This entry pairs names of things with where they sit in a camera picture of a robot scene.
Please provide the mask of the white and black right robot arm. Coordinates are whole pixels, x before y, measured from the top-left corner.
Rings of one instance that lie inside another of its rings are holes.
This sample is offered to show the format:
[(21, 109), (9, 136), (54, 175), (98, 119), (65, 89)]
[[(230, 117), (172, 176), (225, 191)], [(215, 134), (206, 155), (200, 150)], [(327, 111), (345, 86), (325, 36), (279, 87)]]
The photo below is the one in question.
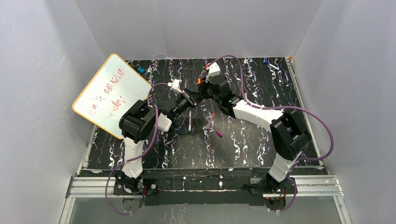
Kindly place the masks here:
[(223, 75), (198, 78), (197, 86), (201, 97), (215, 101), (225, 115), (256, 124), (271, 133), (276, 157), (266, 174), (263, 188), (269, 192), (281, 189), (293, 165), (312, 141), (297, 110), (263, 110), (254, 106), (234, 94)]

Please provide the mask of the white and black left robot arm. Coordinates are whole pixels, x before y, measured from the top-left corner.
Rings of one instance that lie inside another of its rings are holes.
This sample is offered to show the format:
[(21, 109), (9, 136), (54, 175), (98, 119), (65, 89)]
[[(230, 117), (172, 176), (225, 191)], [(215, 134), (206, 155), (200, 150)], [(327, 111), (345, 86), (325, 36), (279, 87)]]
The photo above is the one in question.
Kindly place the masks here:
[(124, 141), (124, 163), (114, 177), (128, 193), (143, 191), (141, 174), (144, 142), (152, 130), (167, 132), (175, 118), (188, 108), (196, 107), (203, 100), (197, 91), (182, 89), (176, 98), (169, 98), (162, 106), (155, 107), (148, 100), (138, 100), (120, 119), (119, 128)]

